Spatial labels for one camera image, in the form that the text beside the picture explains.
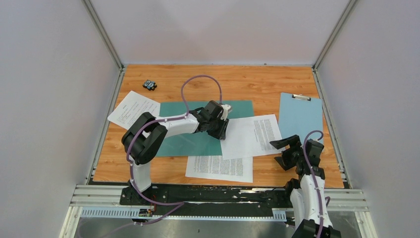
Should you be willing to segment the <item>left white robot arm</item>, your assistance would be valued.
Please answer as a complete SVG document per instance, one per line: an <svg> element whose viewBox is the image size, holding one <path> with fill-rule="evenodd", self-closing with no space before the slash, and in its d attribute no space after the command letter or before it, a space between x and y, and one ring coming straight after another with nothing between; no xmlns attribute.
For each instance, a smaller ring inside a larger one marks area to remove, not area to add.
<svg viewBox="0 0 420 238"><path fill-rule="evenodd" d="M224 140L229 123L228 114L231 111L230 105L212 100L205 107L189 110L178 116L162 118L154 117L149 112L141 114L121 140L126 160L130 164L133 199L140 205L150 202L150 162L166 138L205 132L215 139Z"/></svg>

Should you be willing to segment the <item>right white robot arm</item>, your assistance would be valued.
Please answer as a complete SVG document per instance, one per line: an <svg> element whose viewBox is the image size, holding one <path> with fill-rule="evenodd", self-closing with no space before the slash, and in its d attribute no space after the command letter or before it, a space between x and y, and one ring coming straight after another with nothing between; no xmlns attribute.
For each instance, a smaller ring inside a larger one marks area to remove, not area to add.
<svg viewBox="0 0 420 238"><path fill-rule="evenodd" d="M319 166L324 145L308 135L303 141L298 135L271 141L276 148L285 148L276 162L287 171L296 169L298 178L290 179L283 192L284 203L293 207L295 217L294 238L339 238L341 232L333 227L325 196L325 173Z"/></svg>

